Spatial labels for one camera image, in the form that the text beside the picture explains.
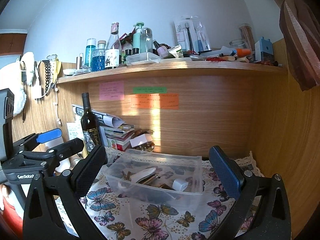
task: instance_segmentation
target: mint green bottle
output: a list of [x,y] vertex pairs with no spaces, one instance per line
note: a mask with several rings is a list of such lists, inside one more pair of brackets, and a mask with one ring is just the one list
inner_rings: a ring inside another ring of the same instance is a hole
[[133,35],[132,38],[132,48],[140,49],[140,32],[142,27],[144,26],[143,22],[137,22],[134,26],[137,26],[136,33]]

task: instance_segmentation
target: brown curtain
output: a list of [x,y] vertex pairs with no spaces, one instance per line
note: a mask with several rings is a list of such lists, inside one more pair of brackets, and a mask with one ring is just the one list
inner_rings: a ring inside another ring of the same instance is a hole
[[284,0],[280,29],[292,64],[289,70],[301,90],[320,85],[320,24],[304,0]]

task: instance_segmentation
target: wine bottle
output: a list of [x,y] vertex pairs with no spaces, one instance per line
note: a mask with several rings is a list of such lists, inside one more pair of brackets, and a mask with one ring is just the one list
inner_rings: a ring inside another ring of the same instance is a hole
[[98,133],[98,119],[92,112],[89,93],[82,93],[84,114],[81,117],[81,127],[84,135],[85,146],[88,152],[97,145],[101,145]]
[[119,23],[111,25],[110,38],[106,45],[105,52],[105,69],[112,69],[122,63],[121,60],[121,42],[119,39]]

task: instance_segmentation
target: toothbrush package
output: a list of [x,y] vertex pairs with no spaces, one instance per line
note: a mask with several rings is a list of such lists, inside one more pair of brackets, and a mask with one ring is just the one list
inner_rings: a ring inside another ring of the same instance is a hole
[[198,16],[183,15],[174,18],[178,44],[182,51],[211,50],[209,38]]

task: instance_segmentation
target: plastic storage box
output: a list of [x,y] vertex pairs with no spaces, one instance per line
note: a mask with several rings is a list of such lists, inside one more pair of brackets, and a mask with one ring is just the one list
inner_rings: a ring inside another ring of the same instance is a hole
[[134,54],[126,58],[127,66],[159,63],[161,58],[151,52]]
[[[123,153],[108,169],[104,170],[110,188],[117,193],[138,198],[153,204],[188,207],[195,210],[202,197],[202,158],[201,156],[182,156],[150,153],[139,156]],[[156,167],[156,174],[161,178],[151,185],[142,185],[124,180],[122,171],[127,174],[137,173],[147,168]],[[183,191],[159,188],[162,184],[172,187],[175,179],[188,182]]]

